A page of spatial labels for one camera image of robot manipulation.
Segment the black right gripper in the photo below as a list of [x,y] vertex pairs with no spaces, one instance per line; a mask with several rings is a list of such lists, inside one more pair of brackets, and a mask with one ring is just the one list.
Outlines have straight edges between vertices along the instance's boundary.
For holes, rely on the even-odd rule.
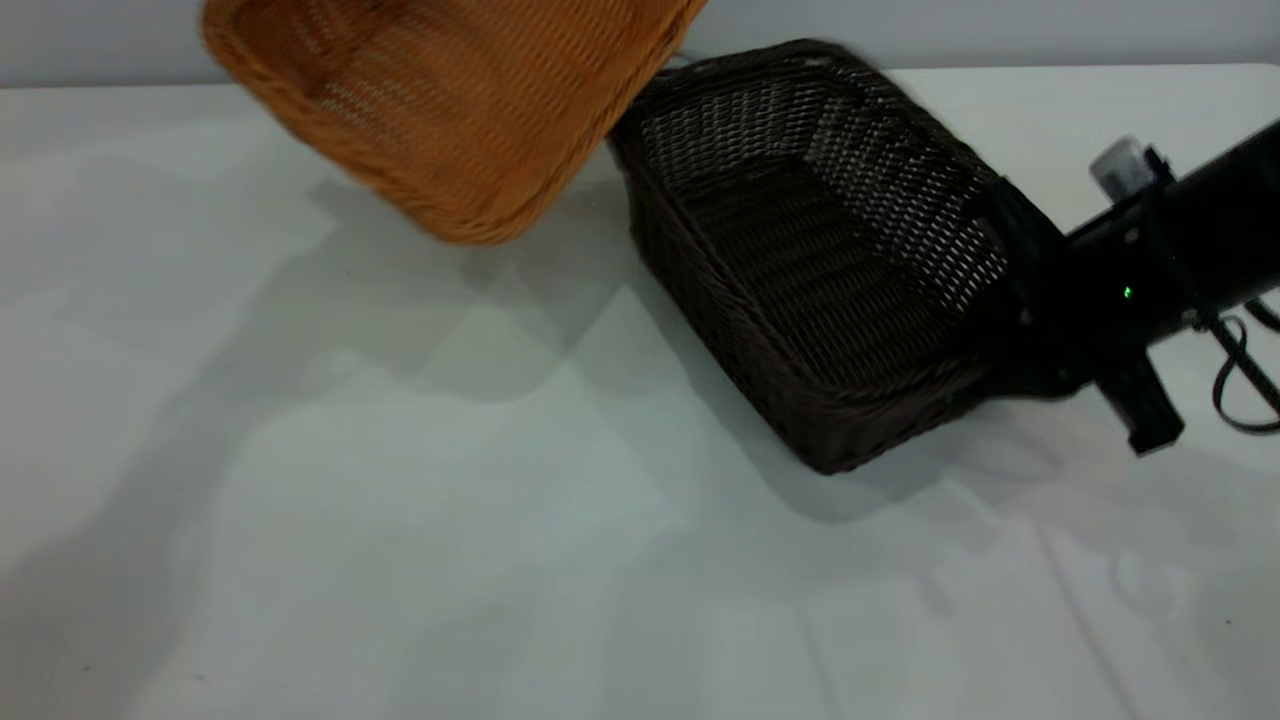
[[1053,300],[991,300],[987,398],[1069,398],[1089,375],[1149,360],[1206,316],[1194,227],[1170,205],[1128,205],[1066,236],[1007,178],[984,190],[984,229],[1012,266],[1055,260]]

